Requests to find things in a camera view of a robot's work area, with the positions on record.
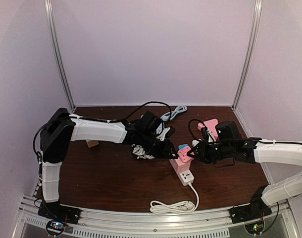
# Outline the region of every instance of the white power strip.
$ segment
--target white power strip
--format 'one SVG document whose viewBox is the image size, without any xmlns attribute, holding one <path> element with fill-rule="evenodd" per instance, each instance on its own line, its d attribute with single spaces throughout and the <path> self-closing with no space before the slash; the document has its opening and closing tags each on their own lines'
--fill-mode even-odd
<svg viewBox="0 0 302 238">
<path fill-rule="evenodd" d="M 183 186 L 190 186 L 193 192 L 195 193 L 197 202 L 196 205 L 190 201 L 177 202 L 171 205 L 167 205 L 163 202 L 153 200 L 150 202 L 150 212 L 160 215 L 165 213 L 175 213 L 175 214 L 190 214 L 194 212 L 200 203 L 200 198 L 195 188 L 192 186 L 194 181 L 194 176 L 190 170 L 186 170 L 178 174 L 178 177 Z"/>
</svg>

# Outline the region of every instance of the metal frame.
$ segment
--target metal frame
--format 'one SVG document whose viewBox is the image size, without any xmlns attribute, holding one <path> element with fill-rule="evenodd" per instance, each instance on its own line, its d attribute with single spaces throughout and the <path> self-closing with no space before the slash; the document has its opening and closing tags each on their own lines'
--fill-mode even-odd
<svg viewBox="0 0 302 238">
<path fill-rule="evenodd" d="M 250 38 L 249 38 L 249 44 L 248 44 L 248 49 L 247 49 L 247 54 L 246 54 L 246 59 L 244 63 L 244 67 L 242 69 L 241 73 L 241 78 L 240 82 L 238 85 L 237 93 L 235 96 L 234 103 L 232 105 L 233 109 L 236 109 L 247 79 L 247 74 L 248 70 L 250 67 L 250 63 L 252 60 L 252 53 L 254 50 L 254 46 L 256 43 L 256 38 L 259 32 L 259 27 L 260 27 L 260 20 L 261 20 L 261 12 L 262 12 L 262 0 L 255 0 L 255 5 L 254 5 L 254 12 L 253 12 L 253 18 L 252 18 L 252 25 L 251 25 L 251 32 L 250 32 Z"/>
<path fill-rule="evenodd" d="M 62 56 L 60 52 L 60 48 L 58 45 L 58 39 L 57 39 L 57 34 L 56 34 L 56 28 L 55 28 L 55 22 L 54 22 L 54 15 L 53 15 L 53 10 L 52 10 L 52 0 L 45 0 L 45 6 L 46 6 L 46 13 L 47 13 L 47 18 L 49 22 L 49 30 L 50 30 L 50 36 L 52 40 L 52 45 L 54 49 L 54 56 L 55 56 L 55 61 L 57 64 L 58 72 L 61 78 L 61 82 L 63 85 L 63 90 L 67 98 L 68 105 L 70 107 L 70 110 L 73 111 L 75 110 L 75 104 L 72 98 L 71 90 L 68 86 L 64 66 L 63 66 L 63 61 L 62 61 Z"/>
<path fill-rule="evenodd" d="M 21 238 L 24 225 L 31 224 L 44 228 L 48 219 L 38 216 L 38 208 L 34 205 L 35 198 L 24 196 L 17 215 L 17 222 L 12 230 L 12 238 Z M 229 209 L 231 207 L 196 211 L 189 215 L 154 215 L 150 213 L 110 212 L 80 208 L 78 225 L 69 224 L 66 234 L 75 237 L 155 238 L 155 237 L 200 237 L 203 234 L 223 234 L 229 237 L 229 228 L 242 226 L 243 223 L 232 224 Z M 276 215 L 277 206 L 271 207 Z M 280 214 L 284 215 L 285 225 L 290 238 L 299 238 L 298 230 L 287 201 L 280 203 Z"/>
</svg>

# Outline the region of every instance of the wooden tabletop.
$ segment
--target wooden tabletop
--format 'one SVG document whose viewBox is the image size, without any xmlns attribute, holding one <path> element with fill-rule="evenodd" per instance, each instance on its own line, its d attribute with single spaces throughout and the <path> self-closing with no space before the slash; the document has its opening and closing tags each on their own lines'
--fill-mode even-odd
<svg viewBox="0 0 302 238">
<path fill-rule="evenodd" d="M 77 108 L 76 114 L 100 119 L 121 119 L 136 107 Z M 150 110 L 161 116 L 165 107 L 145 107 L 132 119 L 140 118 Z M 235 121 L 240 133 L 244 132 L 230 107 L 188 107 L 188 111 L 175 118 L 170 125 L 176 128 L 171 140 L 177 148 L 191 144 L 187 124 L 190 119 L 213 119 L 219 122 Z M 198 209 L 218 208 L 248 203 L 256 189 L 267 184 L 259 164 L 236 162 L 235 166 L 215 168 L 212 164 L 192 161 L 195 177 L 193 186 L 200 196 Z M 129 145 L 100 142 L 88 148 L 85 141 L 71 142 L 63 162 L 60 183 L 62 204 L 123 212 L 147 212 L 150 201 L 167 204 L 196 197 L 188 186 L 182 186 L 168 160 L 137 160 Z"/>
</svg>

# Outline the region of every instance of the pink object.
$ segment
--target pink object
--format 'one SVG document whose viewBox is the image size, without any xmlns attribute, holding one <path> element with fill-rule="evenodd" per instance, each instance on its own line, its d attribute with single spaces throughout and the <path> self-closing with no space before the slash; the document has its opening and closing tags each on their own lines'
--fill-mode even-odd
<svg viewBox="0 0 302 238">
<path fill-rule="evenodd" d="M 192 157 L 187 156 L 187 152 L 191 148 L 189 146 L 180 149 L 177 153 L 179 158 L 176 160 L 170 160 L 170 163 L 177 174 L 182 173 L 186 170 L 190 169 L 191 161 L 193 160 Z"/>
<path fill-rule="evenodd" d="M 215 139 L 218 139 L 218 134 L 216 131 L 215 126 L 218 124 L 218 120 L 217 119 L 211 119 L 211 120 L 207 120 L 204 121 L 204 125 L 212 132 L 212 134 L 214 135 Z M 198 130 L 201 130 L 203 128 L 203 124 L 199 123 L 197 126 Z"/>
</svg>

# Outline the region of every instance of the vent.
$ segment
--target vent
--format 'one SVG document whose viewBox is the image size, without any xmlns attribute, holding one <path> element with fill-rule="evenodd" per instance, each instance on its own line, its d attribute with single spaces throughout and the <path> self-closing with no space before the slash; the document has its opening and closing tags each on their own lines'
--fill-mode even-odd
<svg viewBox="0 0 302 238">
<path fill-rule="evenodd" d="M 131 235 L 118 235 L 118 234 L 104 234 L 101 232 L 88 231 L 85 229 L 73 229 L 73 235 L 79 238 L 229 238 L 228 228 L 219 229 L 210 232 L 183 234 L 182 236 L 131 236 Z"/>
<path fill-rule="evenodd" d="M 44 228 L 46 226 L 46 222 L 44 220 L 32 216 L 27 217 L 26 223 L 41 228 Z"/>
</svg>

